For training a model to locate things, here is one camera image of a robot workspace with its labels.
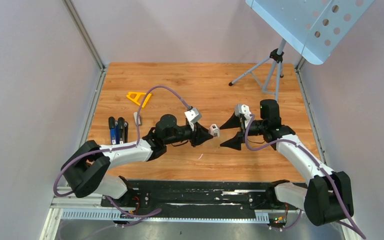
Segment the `round hole in panel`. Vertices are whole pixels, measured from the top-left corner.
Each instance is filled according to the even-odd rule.
[[[336,34],[336,35],[338,35],[338,34],[341,33],[341,29],[340,29],[339,27],[335,27],[335,28],[333,29],[333,33]]]
[[[343,16],[343,20],[345,22],[349,22],[351,20],[351,14],[347,13]]]
[[[338,10],[339,10],[339,6],[338,6],[338,5],[334,5],[334,6],[332,7],[332,12],[337,13]]]
[[[364,4],[364,0],[355,0],[355,5],[361,7]]]

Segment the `white wall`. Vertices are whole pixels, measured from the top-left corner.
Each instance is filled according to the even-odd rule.
[[[281,37],[245,0],[73,0],[102,60],[257,63]],[[285,63],[299,59],[289,44]]]
[[[351,178],[356,222],[367,239],[384,239],[384,1],[302,74],[327,163]]]
[[[61,0],[0,1],[0,240],[36,240],[98,79]]]

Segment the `gray floor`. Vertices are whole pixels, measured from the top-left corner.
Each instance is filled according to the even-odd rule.
[[[291,214],[288,222],[292,223],[296,216]],[[60,237],[62,240],[344,240],[336,223],[317,227],[305,216],[297,226],[283,232],[268,230],[262,224],[141,222],[125,229],[110,228],[86,238],[111,225],[114,224],[106,220],[64,220]]]

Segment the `yellow triangle object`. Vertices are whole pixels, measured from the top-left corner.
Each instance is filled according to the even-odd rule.
[[[140,106],[141,103],[139,102],[139,98],[140,98],[141,96],[145,96],[146,94],[147,94],[146,92],[129,91],[129,92],[127,93],[126,97],[127,97],[130,101],[132,101],[132,102],[134,102],[135,104],[137,104],[138,106]],[[151,95],[152,95],[152,94],[150,93],[150,94],[148,94],[148,96],[146,96],[145,101],[143,102],[142,108],[145,107],[145,105],[147,104],[147,102],[148,102],[148,100],[150,99]]]

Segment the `wooden tabletop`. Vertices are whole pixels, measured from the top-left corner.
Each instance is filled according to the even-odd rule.
[[[137,139],[133,113],[138,105],[127,99],[128,92],[147,92],[156,85],[175,90],[185,101],[202,114],[199,123],[208,128],[211,124],[225,123],[238,103],[246,104],[259,119],[259,104],[273,96],[261,93],[251,76],[233,86],[228,83],[254,64],[248,63],[111,63],[93,118],[88,139],[98,144],[110,144],[108,117],[123,117],[129,122],[129,142]],[[264,82],[270,65],[264,64],[254,71]],[[284,66],[284,78],[280,81],[280,116],[282,123],[290,126],[305,146],[318,155],[317,146],[307,116],[306,108],[291,64]],[[183,104],[169,91],[159,88],[152,92],[146,107],[141,110],[140,136],[146,135],[164,114],[176,116],[183,125],[186,111]],[[238,129],[221,131],[221,137],[192,147],[189,143],[179,147],[167,146],[167,153],[149,162],[126,164],[109,170],[109,174],[128,179],[152,180],[201,180],[201,181],[263,181],[287,179],[303,182],[292,164],[271,147],[249,151],[220,147]],[[263,142],[262,136],[250,136],[255,142]]]

